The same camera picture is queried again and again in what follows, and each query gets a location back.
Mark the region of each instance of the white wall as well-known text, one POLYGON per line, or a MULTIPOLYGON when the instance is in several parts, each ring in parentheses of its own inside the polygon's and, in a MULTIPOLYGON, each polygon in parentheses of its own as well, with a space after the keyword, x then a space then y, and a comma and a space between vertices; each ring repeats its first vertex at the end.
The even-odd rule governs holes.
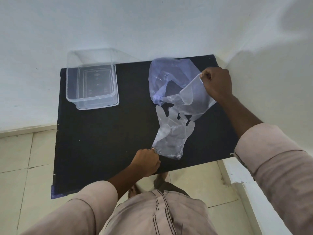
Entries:
MULTIPOLYGON (((233 93, 261 120, 278 125, 313 155, 313 0, 276 0, 248 28, 227 68, 233 93)), ((291 234, 249 172, 224 160, 243 182, 264 235, 291 234)))
POLYGON ((56 124, 72 49, 114 47, 141 60, 238 49, 271 0, 1 0, 0 131, 56 124))

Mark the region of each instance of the black tabletop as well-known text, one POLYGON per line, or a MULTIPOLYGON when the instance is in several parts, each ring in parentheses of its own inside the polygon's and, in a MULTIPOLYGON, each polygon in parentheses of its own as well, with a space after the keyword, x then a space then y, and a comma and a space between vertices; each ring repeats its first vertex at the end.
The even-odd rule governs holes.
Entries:
MULTIPOLYGON (((200 71, 217 66, 214 55, 189 59, 200 71)), ((61 69, 54 194, 71 194, 89 183, 107 180, 126 168, 137 150, 151 148, 160 126, 149 94, 150 63, 117 64, 119 105, 94 110, 78 110, 67 101, 66 69, 61 69)), ((182 158, 161 156, 158 173, 230 157, 238 138, 218 103, 195 123, 182 158)))

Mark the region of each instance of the clear plastic container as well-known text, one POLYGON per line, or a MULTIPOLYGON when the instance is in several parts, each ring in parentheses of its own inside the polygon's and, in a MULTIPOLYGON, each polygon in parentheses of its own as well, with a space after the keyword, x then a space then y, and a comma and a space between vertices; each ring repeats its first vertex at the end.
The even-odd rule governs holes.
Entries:
POLYGON ((71 51, 67 56, 66 98, 79 110, 119 104, 116 63, 139 60, 113 48, 71 51))

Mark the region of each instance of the person's left hand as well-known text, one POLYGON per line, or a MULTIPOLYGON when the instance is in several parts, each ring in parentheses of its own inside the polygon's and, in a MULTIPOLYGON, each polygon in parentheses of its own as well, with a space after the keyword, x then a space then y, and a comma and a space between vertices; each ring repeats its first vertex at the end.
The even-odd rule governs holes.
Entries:
POLYGON ((156 173, 160 167, 159 155, 154 149, 140 149, 137 151, 130 166, 136 166, 142 177, 148 177, 156 173))

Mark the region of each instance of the pink shirt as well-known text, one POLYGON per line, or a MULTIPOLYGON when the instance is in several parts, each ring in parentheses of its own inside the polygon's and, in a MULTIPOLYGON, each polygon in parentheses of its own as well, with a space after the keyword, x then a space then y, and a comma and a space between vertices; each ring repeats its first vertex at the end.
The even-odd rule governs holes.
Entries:
MULTIPOLYGON (((235 157, 293 234, 313 234, 313 157, 264 123, 244 133, 235 157)), ((153 190, 116 203, 111 183, 94 182, 22 235, 94 235, 106 222, 104 234, 217 234, 205 203, 178 192, 153 190)))

